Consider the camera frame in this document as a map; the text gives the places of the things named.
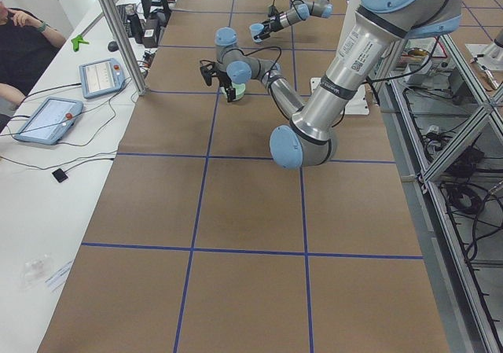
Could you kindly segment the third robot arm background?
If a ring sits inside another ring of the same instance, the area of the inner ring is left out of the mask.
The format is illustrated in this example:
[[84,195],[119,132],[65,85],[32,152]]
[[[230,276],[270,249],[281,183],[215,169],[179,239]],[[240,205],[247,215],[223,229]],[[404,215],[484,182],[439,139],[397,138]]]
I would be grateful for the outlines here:
[[493,42],[484,48],[482,52],[483,58],[496,63],[502,62],[502,37],[503,29],[500,30]]

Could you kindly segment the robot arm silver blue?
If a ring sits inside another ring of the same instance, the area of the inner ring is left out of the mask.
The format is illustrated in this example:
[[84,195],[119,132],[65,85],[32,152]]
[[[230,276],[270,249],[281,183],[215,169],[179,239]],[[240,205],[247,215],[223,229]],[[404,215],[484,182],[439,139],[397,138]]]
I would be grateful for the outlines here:
[[251,24],[249,31],[254,42],[268,39],[274,32],[282,31],[310,17],[327,19],[332,15],[330,0],[289,0],[289,9],[279,11],[276,0],[267,10],[267,18],[262,23]]
[[215,33],[216,60],[201,65],[207,84],[213,78],[235,98],[234,87],[258,80],[274,99],[288,124],[273,130],[270,153],[284,168],[323,164],[335,154],[336,117],[356,95],[391,43],[455,31],[461,22],[462,0],[360,0],[355,24],[340,45],[309,100],[304,101],[281,74],[279,64],[245,55],[232,28]]

